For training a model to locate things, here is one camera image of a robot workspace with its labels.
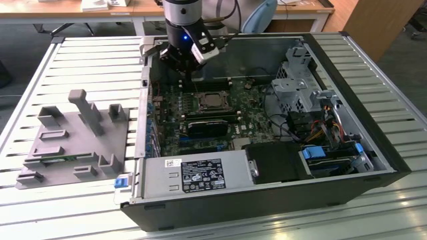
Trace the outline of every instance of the sticker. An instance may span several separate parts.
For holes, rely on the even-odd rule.
[[[112,15],[112,16],[118,16],[118,15],[131,15],[131,13],[128,13],[128,12],[112,12],[111,15]]]
[[[182,190],[184,193],[226,188],[222,159],[180,161]]]
[[[179,167],[182,165],[182,159],[167,159],[164,160],[164,167],[171,168],[171,167]]]

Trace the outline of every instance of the blue drive bracket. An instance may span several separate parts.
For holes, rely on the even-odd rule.
[[[322,146],[310,146],[302,151],[302,155],[304,159],[315,159],[326,157],[326,151]]]

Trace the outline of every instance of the floor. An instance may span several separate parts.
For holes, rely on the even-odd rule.
[[[91,23],[96,36],[134,36],[131,23]],[[57,28],[59,24],[45,24],[47,31]],[[156,30],[151,23],[146,23],[147,34],[163,35],[164,29]],[[0,60],[13,76],[13,82],[0,88],[0,131],[8,122],[19,96],[25,91],[44,53],[48,49],[51,36],[37,33],[32,25],[0,25]],[[403,31],[392,46],[382,57],[378,65],[390,79],[407,95],[415,106],[427,114],[426,76],[427,76],[427,34],[411,39],[412,29]],[[75,24],[59,36],[88,37],[89,32],[83,24]]]

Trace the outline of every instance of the metal slatted table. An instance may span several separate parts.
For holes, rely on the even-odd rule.
[[[412,174],[344,205],[143,232],[115,204],[112,180],[15,189],[16,176],[40,125],[41,106],[76,111],[71,89],[85,89],[99,109],[131,108],[126,171],[135,167],[142,65],[140,37],[67,38],[51,44],[0,136],[1,239],[426,239],[427,121],[350,37],[315,38],[412,169]],[[327,87],[328,79],[319,71]]]

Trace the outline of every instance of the warning label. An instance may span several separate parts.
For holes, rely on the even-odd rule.
[[[226,188],[222,159],[180,163],[182,190],[194,193]]]

